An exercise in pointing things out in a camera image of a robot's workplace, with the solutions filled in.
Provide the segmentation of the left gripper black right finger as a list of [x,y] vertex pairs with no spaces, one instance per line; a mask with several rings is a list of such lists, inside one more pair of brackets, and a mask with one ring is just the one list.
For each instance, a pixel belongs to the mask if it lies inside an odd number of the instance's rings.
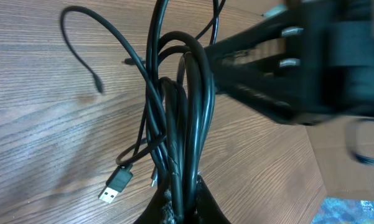
[[198,224],[230,224],[210,193],[203,178],[197,176],[195,192],[195,223]]

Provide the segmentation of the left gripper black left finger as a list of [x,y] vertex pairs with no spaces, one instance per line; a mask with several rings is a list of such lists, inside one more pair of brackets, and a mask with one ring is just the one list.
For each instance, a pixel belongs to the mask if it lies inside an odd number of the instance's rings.
[[162,183],[156,190],[147,208],[134,224],[174,223],[171,192],[169,184]]

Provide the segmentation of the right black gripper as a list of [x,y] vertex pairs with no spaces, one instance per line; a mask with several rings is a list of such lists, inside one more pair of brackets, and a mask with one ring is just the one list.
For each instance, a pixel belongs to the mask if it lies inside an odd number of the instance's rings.
[[301,12],[323,28],[321,81],[312,89],[319,100],[309,109],[293,109],[288,124],[320,124],[337,116],[374,120],[374,1],[286,1],[287,11],[205,48],[209,61],[231,59],[281,36],[299,23]]

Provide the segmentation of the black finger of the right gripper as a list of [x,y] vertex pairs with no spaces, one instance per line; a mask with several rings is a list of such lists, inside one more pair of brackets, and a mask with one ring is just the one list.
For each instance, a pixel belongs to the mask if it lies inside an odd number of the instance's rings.
[[216,87],[233,99],[280,124],[301,124],[298,65],[279,62],[212,62]]

